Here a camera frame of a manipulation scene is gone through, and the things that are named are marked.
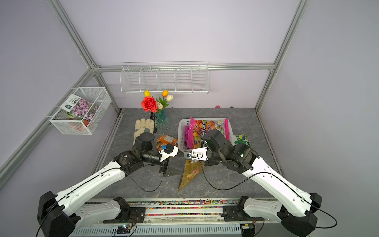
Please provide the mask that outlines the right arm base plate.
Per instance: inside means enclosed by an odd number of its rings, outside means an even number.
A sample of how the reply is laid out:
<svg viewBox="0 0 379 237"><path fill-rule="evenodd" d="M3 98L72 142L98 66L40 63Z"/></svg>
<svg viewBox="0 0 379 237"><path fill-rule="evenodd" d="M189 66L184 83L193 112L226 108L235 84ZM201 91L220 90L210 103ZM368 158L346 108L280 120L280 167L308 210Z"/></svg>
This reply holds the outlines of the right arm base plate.
<svg viewBox="0 0 379 237"><path fill-rule="evenodd" d="M241 221L247 221L247 222L255 222L255 217L250 217L247 215L243 209L238 208L235 206L223 206L223 213L221 215L224 218L225 222L241 222Z"/></svg>

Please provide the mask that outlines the pink fruit candy bag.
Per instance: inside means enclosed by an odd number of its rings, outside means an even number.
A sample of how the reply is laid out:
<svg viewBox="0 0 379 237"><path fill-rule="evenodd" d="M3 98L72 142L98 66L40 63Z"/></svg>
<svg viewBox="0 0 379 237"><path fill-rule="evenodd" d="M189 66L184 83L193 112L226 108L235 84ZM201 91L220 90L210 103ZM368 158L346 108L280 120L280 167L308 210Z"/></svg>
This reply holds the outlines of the pink fruit candy bag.
<svg viewBox="0 0 379 237"><path fill-rule="evenodd" d="M181 129L183 138L181 143L185 148L202 147L203 136L210 130L220 131L227 140L231 141L232 129L229 120L226 118L190 118L184 121Z"/></svg>

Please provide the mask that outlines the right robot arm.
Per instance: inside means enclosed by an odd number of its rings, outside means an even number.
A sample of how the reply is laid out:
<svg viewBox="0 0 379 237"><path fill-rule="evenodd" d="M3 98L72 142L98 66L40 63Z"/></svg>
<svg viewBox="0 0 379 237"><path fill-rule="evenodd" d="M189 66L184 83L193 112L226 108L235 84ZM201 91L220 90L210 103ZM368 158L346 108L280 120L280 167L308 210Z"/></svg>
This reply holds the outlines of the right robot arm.
<svg viewBox="0 0 379 237"><path fill-rule="evenodd" d="M197 153L193 158L215 160L229 170L255 181L276 198L273 202L259 202L242 196L234 209L238 217L260 217L278 221L298 237L306 237L316 229L318 219L315 212L321 206L321 196L298 189L246 144L232 146L226 143L224 148L209 145L204 153Z"/></svg>

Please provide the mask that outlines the gold candy bag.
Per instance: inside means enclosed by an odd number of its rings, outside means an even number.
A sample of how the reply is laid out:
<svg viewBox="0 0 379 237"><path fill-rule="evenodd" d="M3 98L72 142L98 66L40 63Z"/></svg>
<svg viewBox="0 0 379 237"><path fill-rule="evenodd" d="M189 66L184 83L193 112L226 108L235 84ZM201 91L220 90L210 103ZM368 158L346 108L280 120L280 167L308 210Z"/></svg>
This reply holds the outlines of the gold candy bag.
<svg viewBox="0 0 379 237"><path fill-rule="evenodd" d="M184 171L181 176L178 191L181 191L191 180L201 171L201 167L204 167L203 161L192 162L192 160L186 160Z"/></svg>

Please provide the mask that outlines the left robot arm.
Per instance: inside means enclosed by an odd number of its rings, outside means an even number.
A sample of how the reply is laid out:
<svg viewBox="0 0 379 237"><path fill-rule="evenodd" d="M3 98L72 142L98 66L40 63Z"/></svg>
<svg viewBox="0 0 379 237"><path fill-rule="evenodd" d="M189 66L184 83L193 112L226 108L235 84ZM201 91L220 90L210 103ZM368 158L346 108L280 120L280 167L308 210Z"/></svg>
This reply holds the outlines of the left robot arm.
<svg viewBox="0 0 379 237"><path fill-rule="evenodd" d="M80 183L57 194L51 191L43 194L38 205L38 231L46 237L67 237L73 231L97 222L137 223L143 220L144 210L132 209L121 197L90 207L83 207L83 204L113 183L130 176L145 163L159 166L160 172L164 174L169 169L169 158L183 155L178 147L171 144L160 152L156 149L133 149L119 154Z"/></svg>

